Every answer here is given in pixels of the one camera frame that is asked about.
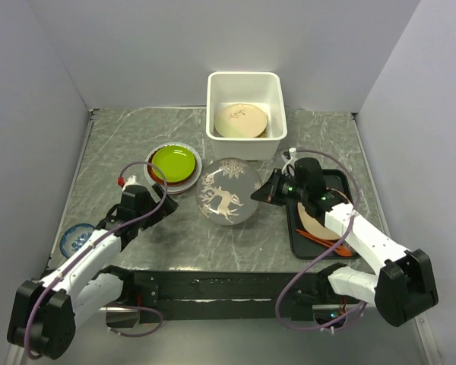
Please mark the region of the orange chopstick lower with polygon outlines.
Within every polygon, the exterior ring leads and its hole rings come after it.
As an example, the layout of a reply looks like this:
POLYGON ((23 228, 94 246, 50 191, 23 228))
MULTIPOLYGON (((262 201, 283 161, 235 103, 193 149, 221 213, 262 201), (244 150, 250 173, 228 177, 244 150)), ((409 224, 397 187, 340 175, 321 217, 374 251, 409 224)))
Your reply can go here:
POLYGON ((301 236, 304 236, 305 238, 311 240, 311 241, 314 241, 320 245, 323 245, 323 246, 326 246, 326 247, 331 247, 333 246, 337 240, 325 240, 325 239, 322 239, 322 238, 318 238, 314 235, 311 235, 310 233, 306 232, 305 230, 300 230, 300 229, 296 229, 296 232, 301 235, 301 236))

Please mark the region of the blue and white small dish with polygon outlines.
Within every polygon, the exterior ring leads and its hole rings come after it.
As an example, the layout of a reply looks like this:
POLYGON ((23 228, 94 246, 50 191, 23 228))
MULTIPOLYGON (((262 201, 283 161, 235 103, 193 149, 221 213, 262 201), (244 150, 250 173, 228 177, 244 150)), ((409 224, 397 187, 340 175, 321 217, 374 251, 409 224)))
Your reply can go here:
POLYGON ((81 223, 68 228, 59 241, 61 254, 71 258, 89 239, 95 231, 95 226, 81 223))

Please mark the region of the cream plate with branch motif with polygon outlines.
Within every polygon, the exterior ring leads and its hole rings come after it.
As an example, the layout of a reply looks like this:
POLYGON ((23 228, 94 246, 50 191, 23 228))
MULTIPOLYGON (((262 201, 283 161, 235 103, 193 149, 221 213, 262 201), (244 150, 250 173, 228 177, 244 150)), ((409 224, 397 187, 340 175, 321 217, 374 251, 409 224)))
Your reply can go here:
POLYGON ((266 113, 247 103, 225 106, 214 119, 214 128, 224 138, 257 138, 267 125, 266 113))

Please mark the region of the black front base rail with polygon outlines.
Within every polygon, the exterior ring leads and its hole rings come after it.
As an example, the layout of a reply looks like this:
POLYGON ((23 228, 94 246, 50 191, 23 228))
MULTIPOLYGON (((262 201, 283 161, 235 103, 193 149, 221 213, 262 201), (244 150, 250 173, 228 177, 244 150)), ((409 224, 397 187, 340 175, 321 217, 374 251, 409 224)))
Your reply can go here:
POLYGON ((296 321, 312 320, 313 309, 357 303, 335 294, 319 274, 303 275, 275 306, 293 278, 283 272, 129 271, 109 266, 103 273, 122 279, 119 303, 156 309, 167 321, 269 319, 279 312, 296 321))

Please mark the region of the white plastic bin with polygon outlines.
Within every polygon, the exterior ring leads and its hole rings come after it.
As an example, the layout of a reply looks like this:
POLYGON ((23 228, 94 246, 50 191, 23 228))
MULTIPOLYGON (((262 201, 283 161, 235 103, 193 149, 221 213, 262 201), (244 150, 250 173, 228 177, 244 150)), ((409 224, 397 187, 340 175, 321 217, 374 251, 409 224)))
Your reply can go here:
POLYGON ((217 158, 269 160, 287 136, 280 78, 272 72, 216 71, 207 80, 206 134, 217 158), (234 103, 262 109, 268 117, 266 138, 224 138, 214 128, 215 116, 234 103))

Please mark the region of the peach plate with bird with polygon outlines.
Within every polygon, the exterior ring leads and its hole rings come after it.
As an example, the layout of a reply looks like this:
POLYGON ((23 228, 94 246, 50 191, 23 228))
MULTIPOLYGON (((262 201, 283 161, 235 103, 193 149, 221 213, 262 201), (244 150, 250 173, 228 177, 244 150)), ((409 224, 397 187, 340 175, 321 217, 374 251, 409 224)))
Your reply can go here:
POLYGON ((339 240, 340 235, 321 225, 316 219, 309 216, 301 202, 297 204, 297 211, 302 227, 315 238, 321 240, 339 240))

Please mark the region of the lime green plate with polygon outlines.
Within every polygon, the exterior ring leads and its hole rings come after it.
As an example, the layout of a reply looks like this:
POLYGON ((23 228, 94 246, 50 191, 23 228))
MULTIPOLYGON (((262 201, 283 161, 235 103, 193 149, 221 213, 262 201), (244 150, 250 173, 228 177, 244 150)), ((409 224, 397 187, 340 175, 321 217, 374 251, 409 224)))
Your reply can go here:
POLYGON ((151 163, 162 171, 167 182, 171 184, 187 180, 196 168, 194 154, 188 148, 176 144, 157 150, 151 163))

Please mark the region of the pale grey large plate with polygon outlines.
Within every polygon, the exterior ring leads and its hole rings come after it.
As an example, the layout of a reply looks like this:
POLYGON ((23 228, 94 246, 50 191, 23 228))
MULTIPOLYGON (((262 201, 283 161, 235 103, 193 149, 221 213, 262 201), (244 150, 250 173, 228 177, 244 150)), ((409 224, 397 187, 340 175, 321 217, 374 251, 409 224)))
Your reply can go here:
POLYGON ((195 183, 196 181, 198 180, 199 176, 201 175, 201 168, 202 168, 202 162, 201 162, 201 157, 199 156, 199 154, 195 151, 194 148, 192 148, 191 146, 187 145, 187 144, 183 144, 183 143, 175 143, 175 142, 170 142, 170 143, 165 143, 165 144, 161 144, 157 147, 155 147, 149 154, 148 156, 146 157, 146 161, 148 163, 151 163, 151 159, 154 155, 154 153, 159 150, 160 148, 164 147, 164 146, 167 146, 167 145, 171 145, 171 144, 176 144, 176 145, 179 145, 179 146, 183 146, 185 148, 188 148, 195 156, 195 159, 196 159, 196 168, 195 168, 195 171, 192 175, 190 175, 190 177, 183 181, 183 182, 180 182, 180 183, 176 183, 176 184, 171 184, 171 183, 168 183, 167 182, 167 192, 170 194, 170 195, 178 195, 180 193, 183 193, 187 190, 189 190, 195 183))

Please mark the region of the glass plate with deer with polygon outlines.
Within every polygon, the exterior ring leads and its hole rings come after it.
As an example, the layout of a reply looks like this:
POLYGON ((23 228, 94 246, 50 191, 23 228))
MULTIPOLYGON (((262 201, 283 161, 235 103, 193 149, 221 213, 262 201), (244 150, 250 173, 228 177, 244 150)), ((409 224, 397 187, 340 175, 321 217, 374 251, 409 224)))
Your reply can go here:
POLYGON ((247 161, 224 158, 201 174, 196 186, 196 202, 208 220, 233 226, 247 221, 256 212, 258 202, 251 199, 251 195, 260 187, 260 176, 247 161))

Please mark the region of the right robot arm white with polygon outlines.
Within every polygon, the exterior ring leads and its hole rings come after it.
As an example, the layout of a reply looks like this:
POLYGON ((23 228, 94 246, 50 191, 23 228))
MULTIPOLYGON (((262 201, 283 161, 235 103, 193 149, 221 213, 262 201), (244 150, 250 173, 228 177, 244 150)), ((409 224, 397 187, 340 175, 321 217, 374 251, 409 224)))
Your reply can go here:
POLYGON ((356 210, 356 201, 327 187, 320 163, 311 157, 295 162, 292 176, 275 169, 251 198, 283 206, 300 203, 317 222, 336 233, 366 261, 373 273, 341 266, 317 285, 318 296, 334 303, 348 296, 376 306, 381 317, 398 327, 439 302, 430 257, 410 251, 383 234, 356 210))

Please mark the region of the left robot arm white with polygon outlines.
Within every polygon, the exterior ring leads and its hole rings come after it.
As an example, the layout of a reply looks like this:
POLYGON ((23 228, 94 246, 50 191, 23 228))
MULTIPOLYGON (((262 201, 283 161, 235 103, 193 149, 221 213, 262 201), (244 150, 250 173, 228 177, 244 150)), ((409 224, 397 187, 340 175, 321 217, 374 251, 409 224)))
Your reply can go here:
POLYGON ((178 205, 159 184, 149 190, 124 187, 90 238, 55 271, 37 281, 25 281, 16 291, 7 340, 31 360, 56 360, 68 349, 77 329, 102 307, 141 311, 132 271, 111 265, 138 233, 174 213, 178 205))

